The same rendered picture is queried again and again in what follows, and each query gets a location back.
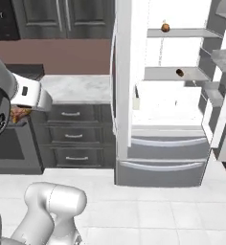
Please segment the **black wall appliance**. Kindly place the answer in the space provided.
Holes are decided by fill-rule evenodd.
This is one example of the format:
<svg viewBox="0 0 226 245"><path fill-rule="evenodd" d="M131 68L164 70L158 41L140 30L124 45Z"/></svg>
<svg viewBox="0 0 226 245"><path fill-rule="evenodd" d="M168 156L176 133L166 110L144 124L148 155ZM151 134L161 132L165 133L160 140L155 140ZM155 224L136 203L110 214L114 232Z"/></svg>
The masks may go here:
<svg viewBox="0 0 226 245"><path fill-rule="evenodd" d="M0 41L19 40L20 35L16 23L11 0L0 0Z"/></svg>

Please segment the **white left fridge door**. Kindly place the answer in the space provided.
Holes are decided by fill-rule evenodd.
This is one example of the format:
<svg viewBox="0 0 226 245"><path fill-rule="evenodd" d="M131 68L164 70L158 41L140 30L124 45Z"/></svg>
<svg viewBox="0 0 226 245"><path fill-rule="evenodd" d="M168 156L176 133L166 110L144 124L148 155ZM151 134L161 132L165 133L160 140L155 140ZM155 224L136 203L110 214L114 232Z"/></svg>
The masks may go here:
<svg viewBox="0 0 226 245"><path fill-rule="evenodd" d="M116 123L120 147L128 147L131 44L131 0L115 0L113 45L116 74Z"/></svg>

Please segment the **grey fridge drawer front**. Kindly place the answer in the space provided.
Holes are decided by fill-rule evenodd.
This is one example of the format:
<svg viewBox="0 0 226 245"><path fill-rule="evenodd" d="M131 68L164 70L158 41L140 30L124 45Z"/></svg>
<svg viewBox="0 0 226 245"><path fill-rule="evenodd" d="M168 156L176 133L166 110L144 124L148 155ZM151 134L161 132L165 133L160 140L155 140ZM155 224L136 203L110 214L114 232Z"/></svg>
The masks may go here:
<svg viewBox="0 0 226 245"><path fill-rule="evenodd" d="M156 141L182 141L188 139L206 138L204 131L199 129L154 129L138 132L131 139L144 139ZM137 159L206 159L210 151L210 145L186 145L177 147L134 145L127 150L128 158Z"/></svg>
<svg viewBox="0 0 226 245"><path fill-rule="evenodd" d="M182 171L147 171L122 167L120 162L151 166L175 166L190 163L204 163L202 167ZM205 160L118 161L115 170L115 184L143 188L189 188L201 185L207 162Z"/></svg>

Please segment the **orange-brown chicken drumstick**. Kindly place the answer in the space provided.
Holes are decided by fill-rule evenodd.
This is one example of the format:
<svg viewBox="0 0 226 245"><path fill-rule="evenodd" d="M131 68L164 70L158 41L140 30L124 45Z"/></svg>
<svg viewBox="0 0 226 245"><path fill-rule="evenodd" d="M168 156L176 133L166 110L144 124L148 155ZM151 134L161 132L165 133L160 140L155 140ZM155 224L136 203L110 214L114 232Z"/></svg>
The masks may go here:
<svg viewBox="0 0 226 245"><path fill-rule="evenodd" d="M29 115L32 112L29 108L13 107L11 109L11 121L18 123L22 118Z"/></svg>

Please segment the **white fridge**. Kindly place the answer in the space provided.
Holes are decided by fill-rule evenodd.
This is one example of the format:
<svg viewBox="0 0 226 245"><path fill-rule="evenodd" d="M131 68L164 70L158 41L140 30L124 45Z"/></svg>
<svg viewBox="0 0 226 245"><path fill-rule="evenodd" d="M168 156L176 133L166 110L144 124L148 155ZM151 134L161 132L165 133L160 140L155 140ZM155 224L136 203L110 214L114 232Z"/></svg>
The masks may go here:
<svg viewBox="0 0 226 245"><path fill-rule="evenodd" d="M154 129L199 129L203 116L198 109L201 90L196 80L144 80L146 67L198 67L198 53L205 37L147 37L148 29L160 29L166 21L171 29L206 29L210 0L131 0L129 140L120 147L116 123L115 48L113 55L114 117L118 161L168 161L128 158L131 137ZM140 109L133 110L137 85Z"/></svg>

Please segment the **white right fridge door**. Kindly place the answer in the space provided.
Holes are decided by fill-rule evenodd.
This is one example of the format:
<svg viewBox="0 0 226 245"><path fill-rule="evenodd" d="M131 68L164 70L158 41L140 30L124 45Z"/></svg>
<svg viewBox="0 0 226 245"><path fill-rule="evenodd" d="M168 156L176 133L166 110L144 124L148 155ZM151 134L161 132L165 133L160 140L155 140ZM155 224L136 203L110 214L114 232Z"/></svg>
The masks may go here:
<svg viewBox="0 0 226 245"><path fill-rule="evenodd" d="M212 0L198 68L206 75L199 109L202 127L216 159L226 162L226 0Z"/></svg>

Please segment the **white fridge door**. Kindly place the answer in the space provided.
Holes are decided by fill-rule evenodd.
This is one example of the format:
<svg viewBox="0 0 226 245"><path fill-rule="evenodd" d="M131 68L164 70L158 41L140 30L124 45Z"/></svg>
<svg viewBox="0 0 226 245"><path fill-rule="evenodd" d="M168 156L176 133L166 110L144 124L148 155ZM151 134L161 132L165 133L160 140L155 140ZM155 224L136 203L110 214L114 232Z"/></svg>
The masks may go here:
<svg viewBox="0 0 226 245"><path fill-rule="evenodd" d="M206 75L199 109L202 127L216 159L226 162L226 0L212 0L198 68Z"/></svg>
<svg viewBox="0 0 226 245"><path fill-rule="evenodd" d="M115 0L113 45L116 74L116 123L120 147L128 147L131 44L131 0Z"/></svg>

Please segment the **dark grey cupboard door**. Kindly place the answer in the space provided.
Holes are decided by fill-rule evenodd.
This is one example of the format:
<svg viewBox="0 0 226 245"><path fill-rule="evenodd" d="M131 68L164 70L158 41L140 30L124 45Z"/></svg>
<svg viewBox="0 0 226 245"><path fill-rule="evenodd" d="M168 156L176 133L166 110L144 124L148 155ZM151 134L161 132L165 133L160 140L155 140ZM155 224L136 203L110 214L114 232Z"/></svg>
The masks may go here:
<svg viewBox="0 0 226 245"><path fill-rule="evenodd" d="M110 39L115 19L115 0L69 0L71 32L75 39Z"/></svg>
<svg viewBox="0 0 226 245"><path fill-rule="evenodd" d="M22 39L55 39L66 37L63 0L59 0L62 32L57 21L56 0L12 0Z"/></svg>

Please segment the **small white carton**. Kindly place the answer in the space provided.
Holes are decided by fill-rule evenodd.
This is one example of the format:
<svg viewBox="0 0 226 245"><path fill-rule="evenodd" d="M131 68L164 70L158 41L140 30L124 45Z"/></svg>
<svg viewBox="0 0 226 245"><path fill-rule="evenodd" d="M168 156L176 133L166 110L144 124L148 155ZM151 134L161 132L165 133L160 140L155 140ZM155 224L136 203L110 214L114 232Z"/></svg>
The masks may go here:
<svg viewBox="0 0 226 245"><path fill-rule="evenodd" d="M139 96L139 92L138 92L138 88L137 85L134 85L134 89L133 89L133 102L132 102L132 107L133 110L139 110L140 109L140 96Z"/></svg>

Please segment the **black hob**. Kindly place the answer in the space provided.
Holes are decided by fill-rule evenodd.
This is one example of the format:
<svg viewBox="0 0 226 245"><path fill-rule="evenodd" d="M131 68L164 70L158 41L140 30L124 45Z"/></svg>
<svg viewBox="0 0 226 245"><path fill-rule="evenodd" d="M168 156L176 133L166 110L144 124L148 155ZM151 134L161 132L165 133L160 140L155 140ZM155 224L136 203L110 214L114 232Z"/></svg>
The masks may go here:
<svg viewBox="0 0 226 245"><path fill-rule="evenodd" d="M7 64L6 67L24 78L41 80L45 76L42 64Z"/></svg>

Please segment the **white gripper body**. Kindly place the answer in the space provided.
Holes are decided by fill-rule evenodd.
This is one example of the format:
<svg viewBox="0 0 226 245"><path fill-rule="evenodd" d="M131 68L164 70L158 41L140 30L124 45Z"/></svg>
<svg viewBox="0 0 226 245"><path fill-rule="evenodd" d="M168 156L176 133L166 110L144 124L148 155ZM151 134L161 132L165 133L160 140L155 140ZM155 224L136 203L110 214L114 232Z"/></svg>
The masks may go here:
<svg viewBox="0 0 226 245"><path fill-rule="evenodd" d="M51 95L42 87L41 83L36 84L36 103L35 109L38 111L48 112L52 108L53 99Z"/></svg>

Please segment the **dark grey drawer front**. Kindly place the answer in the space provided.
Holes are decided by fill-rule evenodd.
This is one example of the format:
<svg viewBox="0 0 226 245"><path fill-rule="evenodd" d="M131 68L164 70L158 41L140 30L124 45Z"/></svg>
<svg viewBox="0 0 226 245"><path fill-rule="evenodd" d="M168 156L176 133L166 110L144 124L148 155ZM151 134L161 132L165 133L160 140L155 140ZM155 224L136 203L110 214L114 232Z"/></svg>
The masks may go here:
<svg viewBox="0 0 226 245"><path fill-rule="evenodd" d="M65 117L62 112L75 113L80 112L78 117ZM99 122L99 110L97 105L93 104L55 104L52 110L47 114L49 122Z"/></svg>
<svg viewBox="0 0 226 245"><path fill-rule="evenodd" d="M93 148L57 147L54 149L56 164L60 167L97 167L102 161L102 150ZM67 161L69 157L88 157L87 161Z"/></svg>
<svg viewBox="0 0 226 245"><path fill-rule="evenodd" d="M94 144L101 140L101 130L99 128L54 126L51 127L50 130L52 140L55 143ZM65 134L83 134L83 137L78 139L69 139L64 137Z"/></svg>

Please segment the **grey fridge rack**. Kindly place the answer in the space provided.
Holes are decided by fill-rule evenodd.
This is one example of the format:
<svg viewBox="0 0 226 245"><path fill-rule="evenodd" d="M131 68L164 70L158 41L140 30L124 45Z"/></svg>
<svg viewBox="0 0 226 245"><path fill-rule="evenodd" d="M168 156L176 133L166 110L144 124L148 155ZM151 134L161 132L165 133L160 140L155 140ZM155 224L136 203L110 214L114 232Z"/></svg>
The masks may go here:
<svg viewBox="0 0 226 245"><path fill-rule="evenodd" d="M207 29L170 29L166 33L160 29L148 29L147 37L151 37L151 38L166 38L166 37L223 38L221 34L215 33Z"/></svg>
<svg viewBox="0 0 226 245"><path fill-rule="evenodd" d="M184 72L183 77L176 74L176 70ZM196 80L204 81L209 78L198 67L146 67L144 80Z"/></svg>

